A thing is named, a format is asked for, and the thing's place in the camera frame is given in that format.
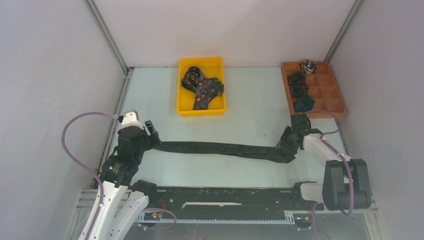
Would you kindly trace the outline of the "dark green leaf tie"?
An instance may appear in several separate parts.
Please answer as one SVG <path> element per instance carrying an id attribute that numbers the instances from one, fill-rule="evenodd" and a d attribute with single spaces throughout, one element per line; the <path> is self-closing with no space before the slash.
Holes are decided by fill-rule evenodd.
<path id="1" fill-rule="evenodd" d="M 269 147 L 218 142 L 163 141 L 153 147 L 155 150 L 179 154 L 224 155 L 245 159 L 266 160 L 288 164 L 293 161 L 297 148 Z"/>

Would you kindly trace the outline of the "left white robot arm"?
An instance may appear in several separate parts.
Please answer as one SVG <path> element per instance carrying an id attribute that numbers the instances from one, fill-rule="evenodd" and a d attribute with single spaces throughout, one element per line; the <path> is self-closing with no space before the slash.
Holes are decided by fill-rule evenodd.
<path id="1" fill-rule="evenodd" d="M 138 180 L 131 185 L 143 155 L 161 140 L 148 120 L 122 122 L 118 144 L 102 165 L 101 183 L 88 220 L 79 236 L 81 240 L 122 240 L 145 208 L 158 202 L 156 184 Z"/>

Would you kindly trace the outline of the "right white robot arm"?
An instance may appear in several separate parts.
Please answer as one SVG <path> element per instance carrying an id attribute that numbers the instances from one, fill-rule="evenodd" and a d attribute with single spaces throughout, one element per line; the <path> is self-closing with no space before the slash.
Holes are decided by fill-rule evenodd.
<path id="1" fill-rule="evenodd" d="M 351 158 L 331 145 L 326 137 L 329 132 L 312 128 L 305 113 L 294 114 L 277 144 L 295 155 L 304 150 L 324 166 L 323 182 L 301 182 L 299 190 L 291 194 L 291 204 L 304 209 L 310 202 L 325 205 L 330 211 L 346 215 L 356 209 L 368 209 L 372 205 L 367 163 Z"/>

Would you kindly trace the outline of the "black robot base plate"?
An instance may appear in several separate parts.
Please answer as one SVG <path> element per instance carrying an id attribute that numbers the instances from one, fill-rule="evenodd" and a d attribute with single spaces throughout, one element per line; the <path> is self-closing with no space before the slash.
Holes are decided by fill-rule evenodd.
<path id="1" fill-rule="evenodd" d="M 170 211 L 187 222 L 282 222 L 289 213 L 309 213 L 312 201 L 298 186 L 284 188 L 158 187 L 149 208 L 159 208 L 162 220 Z"/>

